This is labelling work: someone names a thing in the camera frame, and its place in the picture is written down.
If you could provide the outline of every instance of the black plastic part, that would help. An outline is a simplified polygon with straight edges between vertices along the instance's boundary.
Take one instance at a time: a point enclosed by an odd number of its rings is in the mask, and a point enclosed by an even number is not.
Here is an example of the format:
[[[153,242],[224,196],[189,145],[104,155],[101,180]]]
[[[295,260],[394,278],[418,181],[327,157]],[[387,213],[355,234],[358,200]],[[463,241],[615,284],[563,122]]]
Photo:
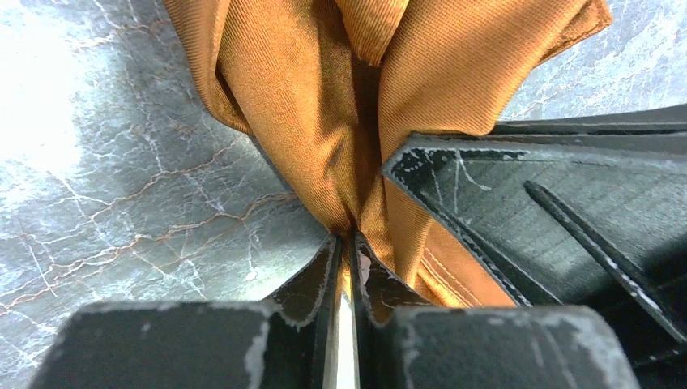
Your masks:
[[[31,388],[321,388],[341,239],[256,302],[100,303],[76,313]]]
[[[383,171],[520,305],[592,307],[638,374],[684,360],[687,105],[413,135]]]
[[[636,388],[617,338],[580,307],[449,310],[351,244],[360,388]]]

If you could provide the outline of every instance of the garment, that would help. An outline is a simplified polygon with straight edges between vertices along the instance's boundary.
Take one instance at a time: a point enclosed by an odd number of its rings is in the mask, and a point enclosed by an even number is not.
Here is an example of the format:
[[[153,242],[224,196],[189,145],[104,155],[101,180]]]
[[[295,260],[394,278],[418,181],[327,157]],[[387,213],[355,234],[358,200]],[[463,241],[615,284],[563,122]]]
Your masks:
[[[610,23],[603,0],[164,2],[207,109],[330,231],[437,303],[513,304],[381,165],[412,131],[487,134],[533,67]]]

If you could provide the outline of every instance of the orange fabric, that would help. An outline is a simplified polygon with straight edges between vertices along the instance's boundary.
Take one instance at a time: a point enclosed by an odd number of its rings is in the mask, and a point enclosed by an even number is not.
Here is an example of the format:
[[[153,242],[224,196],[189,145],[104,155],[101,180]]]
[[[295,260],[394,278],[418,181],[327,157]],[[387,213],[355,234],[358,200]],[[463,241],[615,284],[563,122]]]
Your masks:
[[[380,166],[414,130],[488,133],[534,66],[610,23],[603,0],[164,2],[203,103],[320,222],[433,301],[512,305]]]

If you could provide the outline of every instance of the folded fabric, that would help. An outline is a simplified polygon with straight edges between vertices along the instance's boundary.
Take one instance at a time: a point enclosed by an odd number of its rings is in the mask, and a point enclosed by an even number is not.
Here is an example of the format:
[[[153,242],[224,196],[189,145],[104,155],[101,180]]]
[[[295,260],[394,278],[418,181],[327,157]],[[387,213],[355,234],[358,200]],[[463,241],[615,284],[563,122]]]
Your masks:
[[[330,231],[437,303],[513,304],[380,168],[412,131],[487,134],[533,67],[610,24],[603,0],[164,3],[207,109]]]

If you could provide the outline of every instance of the marble table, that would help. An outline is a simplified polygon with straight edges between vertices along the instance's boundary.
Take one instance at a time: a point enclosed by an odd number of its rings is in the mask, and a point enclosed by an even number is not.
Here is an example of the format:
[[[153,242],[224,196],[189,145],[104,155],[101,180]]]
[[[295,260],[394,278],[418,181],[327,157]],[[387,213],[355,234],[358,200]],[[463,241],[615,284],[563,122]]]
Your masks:
[[[610,4],[503,119],[687,102],[687,4]],[[326,236],[203,110],[160,0],[4,0],[0,53],[0,387],[28,384],[80,306],[259,299]]]

